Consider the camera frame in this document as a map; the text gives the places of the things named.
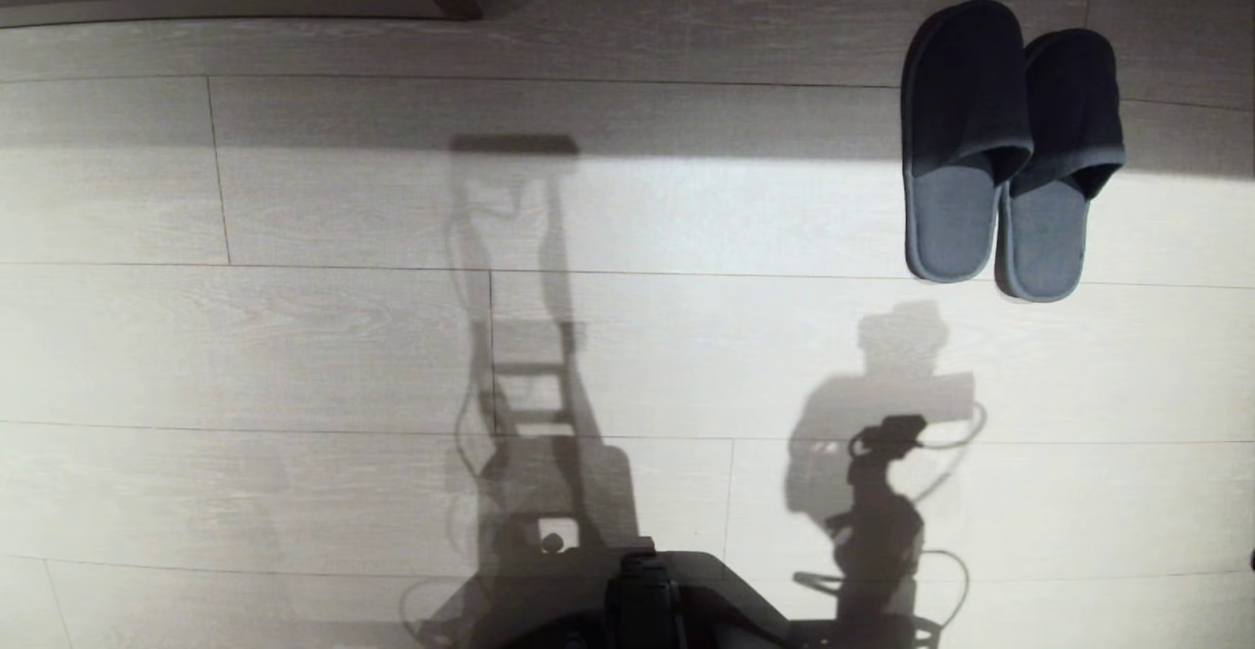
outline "laminate flooring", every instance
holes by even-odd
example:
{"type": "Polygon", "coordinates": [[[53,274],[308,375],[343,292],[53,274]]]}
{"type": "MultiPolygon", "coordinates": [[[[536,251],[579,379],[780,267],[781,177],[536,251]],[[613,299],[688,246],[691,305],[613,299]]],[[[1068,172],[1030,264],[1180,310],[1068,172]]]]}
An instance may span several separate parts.
{"type": "Polygon", "coordinates": [[[1252,0],[1003,0],[1119,63],[1052,305],[905,267],[958,1],[0,31],[0,645],[489,649],[646,537],[804,634],[920,532],[941,646],[1250,646],[1252,0]]]}

